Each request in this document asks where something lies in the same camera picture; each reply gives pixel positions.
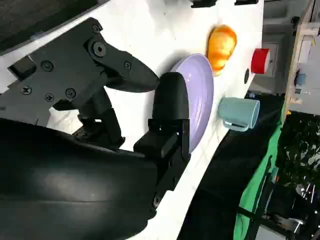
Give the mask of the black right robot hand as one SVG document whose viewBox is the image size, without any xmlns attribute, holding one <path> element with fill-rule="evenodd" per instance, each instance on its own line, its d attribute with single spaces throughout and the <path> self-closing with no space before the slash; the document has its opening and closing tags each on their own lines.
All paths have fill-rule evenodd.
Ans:
<svg viewBox="0 0 320 240">
<path fill-rule="evenodd" d="M 143 231 L 190 160 L 187 86 L 107 43 L 89 18 L 11 65 L 0 96 L 0 237 L 124 240 Z M 154 91 L 125 142 L 106 88 Z"/>
</svg>

